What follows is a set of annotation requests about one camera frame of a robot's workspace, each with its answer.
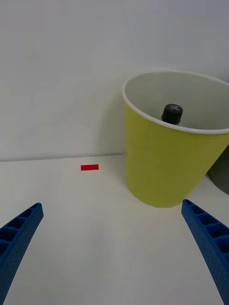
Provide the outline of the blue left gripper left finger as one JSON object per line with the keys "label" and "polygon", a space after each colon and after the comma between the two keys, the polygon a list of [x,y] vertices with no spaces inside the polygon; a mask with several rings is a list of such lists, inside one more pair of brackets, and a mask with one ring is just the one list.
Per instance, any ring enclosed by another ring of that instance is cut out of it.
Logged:
{"label": "blue left gripper left finger", "polygon": [[36,203],[0,229],[0,304],[42,219],[42,204]]}

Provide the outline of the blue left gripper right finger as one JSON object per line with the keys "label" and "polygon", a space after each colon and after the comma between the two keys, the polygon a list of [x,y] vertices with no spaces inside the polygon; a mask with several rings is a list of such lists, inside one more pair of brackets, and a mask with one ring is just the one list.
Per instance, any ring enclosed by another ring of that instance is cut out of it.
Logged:
{"label": "blue left gripper right finger", "polygon": [[229,304],[229,228],[187,199],[182,202],[181,213],[223,303]]}

